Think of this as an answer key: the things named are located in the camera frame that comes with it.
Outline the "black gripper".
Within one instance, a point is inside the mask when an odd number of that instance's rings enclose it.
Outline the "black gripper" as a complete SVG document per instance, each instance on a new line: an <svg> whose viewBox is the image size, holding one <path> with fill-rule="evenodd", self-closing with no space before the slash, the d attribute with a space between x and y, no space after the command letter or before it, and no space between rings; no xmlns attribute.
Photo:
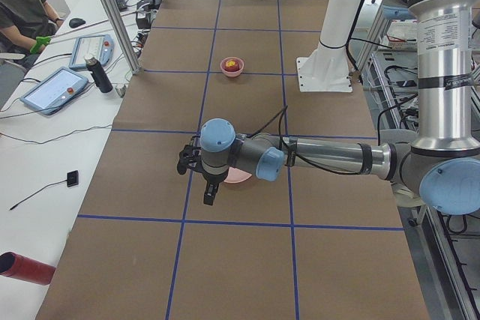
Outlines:
<svg viewBox="0 0 480 320"><path fill-rule="evenodd" d="M221 174L210 174L208 172L204 172L202 176L207 182L203 195L203 204L213 205L218 192L219 184L225 181L228 176L228 172L222 172Z"/></svg>

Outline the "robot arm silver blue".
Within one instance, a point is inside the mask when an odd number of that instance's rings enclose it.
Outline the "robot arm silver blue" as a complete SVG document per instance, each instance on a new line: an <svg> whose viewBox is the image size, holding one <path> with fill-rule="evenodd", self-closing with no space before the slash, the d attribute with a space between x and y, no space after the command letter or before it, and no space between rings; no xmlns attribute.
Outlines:
<svg viewBox="0 0 480 320"><path fill-rule="evenodd" d="M420 128L409 144L348 144L246 136L223 119L200 133L203 201L211 205L231 167L274 181L282 166L308 164L340 175L374 174L396 181L445 214L479 209L479 142L471 133L470 24L477 0L389 0L418 24Z"/></svg>

